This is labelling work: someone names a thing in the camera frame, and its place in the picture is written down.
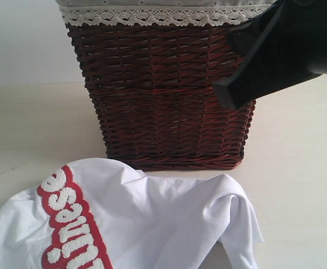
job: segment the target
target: wicker basket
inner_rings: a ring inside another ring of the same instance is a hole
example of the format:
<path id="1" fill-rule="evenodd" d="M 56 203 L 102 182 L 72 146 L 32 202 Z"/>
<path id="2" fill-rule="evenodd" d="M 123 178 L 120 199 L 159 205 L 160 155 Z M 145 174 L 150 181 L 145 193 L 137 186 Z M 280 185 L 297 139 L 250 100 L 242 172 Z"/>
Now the wicker basket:
<path id="1" fill-rule="evenodd" d="M 235 168 L 255 102 L 223 109 L 211 83 L 242 62 L 212 26 L 72 26 L 107 147 L 136 169 Z"/>

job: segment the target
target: lace trim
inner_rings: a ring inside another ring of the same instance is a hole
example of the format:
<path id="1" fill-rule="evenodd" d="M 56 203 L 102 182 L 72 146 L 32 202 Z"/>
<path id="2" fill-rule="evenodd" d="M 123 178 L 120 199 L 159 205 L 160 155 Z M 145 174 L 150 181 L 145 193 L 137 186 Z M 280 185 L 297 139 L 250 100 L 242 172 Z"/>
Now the lace trim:
<path id="1" fill-rule="evenodd" d="M 158 24 L 168 26 L 220 26 L 225 23 L 240 24 L 264 12 L 270 5 L 259 6 L 223 6 L 223 7 L 63 7 L 60 11 L 65 23 L 81 26 L 117 25 L 149 26 Z"/>

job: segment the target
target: white table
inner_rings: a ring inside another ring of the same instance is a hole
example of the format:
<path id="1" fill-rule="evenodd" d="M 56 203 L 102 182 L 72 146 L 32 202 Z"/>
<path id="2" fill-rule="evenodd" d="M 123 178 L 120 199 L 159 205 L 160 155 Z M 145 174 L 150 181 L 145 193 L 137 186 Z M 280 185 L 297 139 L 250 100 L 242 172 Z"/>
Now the white table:
<path id="1" fill-rule="evenodd" d="M 104 152 L 83 85 L 0 87 L 0 206 L 62 165 Z M 327 77 L 260 99 L 245 159 L 228 174 L 256 209 L 266 240 L 256 247 L 260 269 L 327 268 Z M 216 246 L 201 267 L 229 268 L 212 265 L 222 260 Z"/>

